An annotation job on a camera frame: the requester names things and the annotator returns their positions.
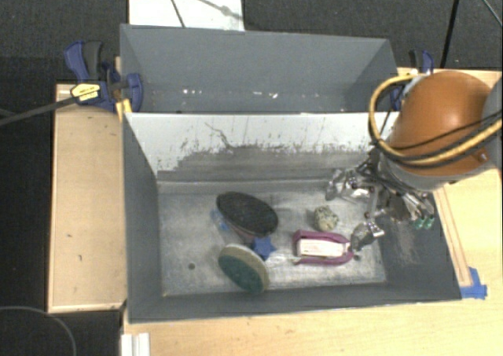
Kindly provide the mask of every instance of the wooden board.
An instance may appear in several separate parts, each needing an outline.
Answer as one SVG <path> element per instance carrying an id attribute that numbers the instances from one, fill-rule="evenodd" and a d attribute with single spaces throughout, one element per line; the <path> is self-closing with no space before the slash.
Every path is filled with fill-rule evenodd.
<path id="1" fill-rule="evenodd" d="M 58 100 L 70 86 L 58 86 Z M 119 308 L 127 293 L 116 115 L 71 105 L 56 112 L 49 312 Z"/>
<path id="2" fill-rule="evenodd" d="M 490 86 L 500 75 L 476 74 Z M 58 92 L 66 90 L 68 86 L 58 87 Z M 59 98 L 66 96 L 64 92 L 58 94 Z M 116 116 L 77 106 L 57 112 L 48 298 L 51 312 L 118 308 L 126 298 L 119 154 Z M 149 332 L 152 356 L 201 352 L 500 354 L 501 180 L 495 171 L 488 171 L 442 190 L 440 196 L 448 204 L 450 220 L 455 220 L 457 227 L 457 234 L 450 234 L 453 258 L 460 259 L 463 268 L 464 258 L 478 269 L 483 283 L 489 286 L 485 301 L 466 299 L 148 325 L 126 322 L 124 330 L 132 334 Z M 461 243 L 464 257 L 457 256 Z"/>

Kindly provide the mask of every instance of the metal stand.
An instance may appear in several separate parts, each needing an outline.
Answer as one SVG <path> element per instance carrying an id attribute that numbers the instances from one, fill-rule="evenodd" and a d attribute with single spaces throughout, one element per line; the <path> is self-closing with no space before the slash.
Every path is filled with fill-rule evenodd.
<path id="1" fill-rule="evenodd" d="M 447 54 L 449 54 L 450 40 L 453 35 L 454 23 L 456 22 L 457 7 L 460 0 L 453 1 L 453 8 L 450 12 L 449 27 L 447 28 L 446 41 L 443 45 L 442 60 L 440 61 L 440 68 L 444 68 L 447 62 Z"/>

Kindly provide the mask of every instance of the white label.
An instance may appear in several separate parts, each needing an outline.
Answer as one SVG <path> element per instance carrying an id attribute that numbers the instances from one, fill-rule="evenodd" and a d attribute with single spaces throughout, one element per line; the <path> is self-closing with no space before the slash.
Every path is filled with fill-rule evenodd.
<path id="1" fill-rule="evenodd" d="M 301 239 L 297 242 L 297 255 L 336 258 L 344 255 L 347 245 L 325 240 Z"/>

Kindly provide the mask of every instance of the blue clamp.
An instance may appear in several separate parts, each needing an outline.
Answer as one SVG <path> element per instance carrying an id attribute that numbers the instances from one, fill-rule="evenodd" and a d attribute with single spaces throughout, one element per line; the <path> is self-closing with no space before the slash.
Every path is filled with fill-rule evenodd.
<path id="1" fill-rule="evenodd" d="M 435 69 L 433 56 L 426 50 L 420 53 L 417 50 L 409 51 L 412 68 L 421 74 L 432 74 Z M 396 112 L 402 107 L 402 88 L 398 87 L 390 92 L 391 108 Z"/>
<path id="2" fill-rule="evenodd" d="M 460 288 L 461 297 L 463 299 L 481 299 L 484 300 L 487 297 L 487 285 L 480 284 L 479 273 L 475 268 L 470 269 L 470 275 L 472 275 L 472 286 L 466 288 Z"/>
<path id="3" fill-rule="evenodd" d="M 91 99 L 76 101 L 79 105 L 92 105 L 109 112 L 115 111 L 117 99 L 114 90 L 128 97 L 133 112 L 138 112 L 143 102 L 143 85 L 139 74 L 128 74 L 121 81 L 120 74 L 109 62 L 100 62 L 101 42 L 73 42 L 64 50 L 64 61 L 79 83 L 92 82 L 99 91 Z"/>
<path id="4" fill-rule="evenodd" d="M 276 248 L 270 242 L 270 236 L 253 239 L 251 249 L 257 255 L 260 255 L 264 261 L 269 258 L 271 252 L 276 251 Z"/>

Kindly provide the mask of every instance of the green scouring pad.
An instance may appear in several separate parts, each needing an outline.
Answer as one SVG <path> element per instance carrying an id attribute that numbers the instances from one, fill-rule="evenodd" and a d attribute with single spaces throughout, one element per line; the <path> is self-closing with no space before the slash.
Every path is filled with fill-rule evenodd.
<path id="1" fill-rule="evenodd" d="M 218 265 L 232 282 L 250 293 L 262 293 L 269 287 L 266 264 L 244 245 L 226 245 L 218 256 Z"/>

